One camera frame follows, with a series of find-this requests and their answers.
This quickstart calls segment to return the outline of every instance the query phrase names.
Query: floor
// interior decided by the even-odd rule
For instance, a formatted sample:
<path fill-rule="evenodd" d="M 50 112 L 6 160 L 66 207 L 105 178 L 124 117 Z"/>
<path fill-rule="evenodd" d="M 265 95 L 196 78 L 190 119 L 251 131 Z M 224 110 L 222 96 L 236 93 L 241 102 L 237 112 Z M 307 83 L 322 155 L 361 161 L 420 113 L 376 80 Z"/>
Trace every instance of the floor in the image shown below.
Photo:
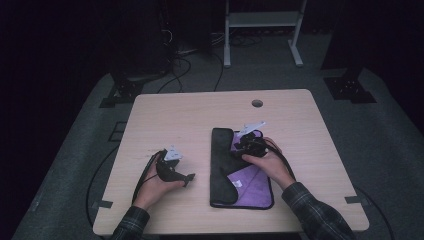
<path fill-rule="evenodd" d="M 422 239 L 423 135 L 384 82 L 367 69 L 359 81 L 377 103 L 352 104 L 332 98 L 323 78 L 340 76 L 344 70 L 320 70 L 330 34 L 300 35 L 302 68 L 294 64 L 288 38 L 263 37 L 250 47 L 233 47 L 232 66 L 227 69 L 221 64 L 222 46 L 213 50 L 216 55 L 188 55 L 174 67 L 180 76 L 190 64 L 179 78 L 181 85 L 172 81 L 161 89 L 174 78 L 169 74 L 147 83 L 142 93 L 310 90 L 370 222 L 368 230 L 356 233 L 357 238 L 390 239 L 392 232 L 395 239 Z M 112 86 L 110 75 L 99 79 L 13 239 L 99 239 L 90 225 L 132 107 L 99 108 Z"/>

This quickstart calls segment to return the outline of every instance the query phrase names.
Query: black cable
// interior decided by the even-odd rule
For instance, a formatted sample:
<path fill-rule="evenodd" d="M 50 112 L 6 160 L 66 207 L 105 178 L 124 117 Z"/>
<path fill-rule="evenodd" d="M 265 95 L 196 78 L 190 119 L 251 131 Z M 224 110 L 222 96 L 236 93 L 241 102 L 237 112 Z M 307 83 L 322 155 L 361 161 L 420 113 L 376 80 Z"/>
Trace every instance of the black cable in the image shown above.
<path fill-rule="evenodd" d="M 138 180 L 138 182 L 137 182 L 137 186 L 136 186 L 136 187 L 135 187 L 135 189 L 134 189 L 133 198 L 132 198 L 131 203 L 133 203 L 133 202 L 134 202 L 134 200 L 137 198 L 138 190 L 140 189 L 141 185 L 143 185 L 143 183 L 144 183 L 144 182 L 146 182 L 147 180 L 149 180 L 149 179 L 150 179 L 150 178 L 149 178 L 149 179 L 147 179 L 147 180 L 144 180 L 144 179 L 146 178 L 146 176 L 147 176 L 147 173 L 148 173 L 148 171 L 149 171 L 149 169 L 150 169 L 150 166 L 152 166 L 153 162 L 155 161 L 156 157 L 157 157 L 159 154 L 163 154 L 163 152 L 157 152 L 157 153 L 156 153 L 155 155 L 153 155 L 153 156 L 150 158 L 150 160 L 147 162 L 146 167 L 144 168 L 143 173 L 141 174 L 141 177 L 140 177 L 140 179 L 139 179 L 139 180 Z"/>
<path fill-rule="evenodd" d="M 91 186 L 93 185 L 94 178 L 97 176 L 97 173 L 99 172 L 100 168 L 103 166 L 106 160 L 113 154 L 113 152 L 115 152 L 118 148 L 119 148 L 119 144 L 115 148 L 113 148 L 112 151 L 110 151 L 109 154 L 102 160 L 102 162 L 99 164 L 96 171 L 94 172 L 93 176 L 91 177 L 90 184 L 88 185 L 87 192 L 85 194 L 85 213 L 87 215 L 87 220 L 90 223 L 91 228 L 93 228 L 93 222 L 91 221 L 90 213 L 88 209 L 88 198 L 90 195 Z"/>
<path fill-rule="evenodd" d="M 224 73 L 224 63 L 222 62 L 222 59 L 218 56 L 216 53 L 212 53 L 216 58 L 218 58 L 219 63 L 221 64 L 221 73 L 219 74 L 218 81 L 216 81 L 215 87 L 213 88 L 213 91 L 216 92 L 216 89 L 218 88 L 218 84 L 221 82 L 222 74 Z"/>
<path fill-rule="evenodd" d="M 177 76 L 177 77 L 175 77 L 175 78 L 173 78 L 173 79 L 171 79 L 171 80 L 169 80 L 168 82 L 166 82 L 165 84 L 163 84 L 160 88 L 159 88 L 159 90 L 156 92 L 156 93 L 160 93 L 160 91 L 162 91 L 162 89 L 164 89 L 168 84 L 170 84 L 171 82 L 173 82 L 173 81 L 175 81 L 175 80 L 178 80 L 178 81 L 180 81 L 179 80 L 179 78 L 180 77 L 182 77 L 182 76 L 184 76 L 184 75 L 186 75 L 189 71 L 190 71 L 190 69 L 191 69 L 191 63 L 190 63 L 190 61 L 188 61 L 188 60 L 186 60 L 186 59 L 184 59 L 184 58 L 179 58 L 179 60 L 182 60 L 182 61 L 185 61 L 187 64 L 188 64 L 188 68 L 187 68 L 187 70 L 186 71 L 184 71 L 181 75 L 179 75 L 179 76 Z"/>
<path fill-rule="evenodd" d="M 389 234 L 390 234 L 390 239 L 394 240 L 395 239 L 395 235 L 393 233 L 392 227 L 390 226 L 389 221 L 387 220 L 386 216 L 384 215 L 383 211 L 381 210 L 381 208 L 375 203 L 375 201 L 361 188 L 359 188 L 358 186 L 356 186 L 355 184 L 352 184 L 353 187 L 360 191 L 368 200 L 370 200 L 370 202 L 375 206 L 375 208 L 377 209 L 377 211 L 380 213 L 381 217 L 383 218 L 384 222 L 386 223 L 387 229 L 389 230 Z"/>

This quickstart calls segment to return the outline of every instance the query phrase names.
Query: table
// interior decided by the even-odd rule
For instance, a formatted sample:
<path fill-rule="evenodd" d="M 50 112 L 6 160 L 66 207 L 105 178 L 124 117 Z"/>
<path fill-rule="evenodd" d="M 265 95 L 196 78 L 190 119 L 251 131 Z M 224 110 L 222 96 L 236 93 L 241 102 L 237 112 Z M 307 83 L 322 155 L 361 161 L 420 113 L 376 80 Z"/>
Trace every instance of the table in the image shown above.
<path fill-rule="evenodd" d="M 261 101 L 255 107 L 252 101 Z M 272 182 L 275 205 L 269 210 L 209 206 L 211 133 L 214 127 L 240 130 L 266 121 L 260 130 L 282 148 L 296 174 L 319 200 L 337 209 L 353 230 L 368 228 L 321 114 L 308 90 L 266 90 L 140 95 L 134 102 L 93 230 L 112 234 L 131 205 L 141 173 L 155 152 L 171 145 L 183 154 L 176 170 L 196 173 L 187 188 L 167 194 L 149 209 L 146 234 L 300 232 L 301 227 Z"/>
<path fill-rule="evenodd" d="M 225 9 L 224 66 L 231 67 L 230 28 L 294 26 L 293 39 L 289 39 L 288 44 L 296 66 L 302 67 L 303 61 L 296 44 L 303 21 L 306 2 L 307 0 L 302 0 L 299 11 L 230 12 L 229 0 L 227 0 Z"/>

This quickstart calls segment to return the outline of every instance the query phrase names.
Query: flannel shirt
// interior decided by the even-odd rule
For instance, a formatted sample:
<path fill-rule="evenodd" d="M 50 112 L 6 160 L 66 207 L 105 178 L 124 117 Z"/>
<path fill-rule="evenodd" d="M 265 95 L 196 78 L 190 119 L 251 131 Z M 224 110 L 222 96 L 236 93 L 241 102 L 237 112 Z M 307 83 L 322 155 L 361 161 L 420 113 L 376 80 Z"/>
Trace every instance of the flannel shirt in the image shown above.
<path fill-rule="evenodd" d="M 318 201 L 300 182 L 286 188 L 281 196 L 299 219 L 303 231 L 311 239 L 356 239 L 337 210 Z M 142 239 L 150 215 L 138 207 L 130 207 L 113 232 L 113 240 Z"/>

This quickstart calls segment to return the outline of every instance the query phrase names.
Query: purple cloth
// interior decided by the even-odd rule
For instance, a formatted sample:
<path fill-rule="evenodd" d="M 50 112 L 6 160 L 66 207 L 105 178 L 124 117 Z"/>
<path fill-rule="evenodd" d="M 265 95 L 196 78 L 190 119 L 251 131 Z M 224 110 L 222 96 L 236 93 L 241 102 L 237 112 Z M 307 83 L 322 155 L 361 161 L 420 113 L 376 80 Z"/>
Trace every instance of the purple cloth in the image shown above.
<path fill-rule="evenodd" d="M 230 175 L 228 179 L 238 192 L 238 200 L 230 206 L 270 208 L 273 195 L 268 176 L 255 165 L 250 165 Z"/>

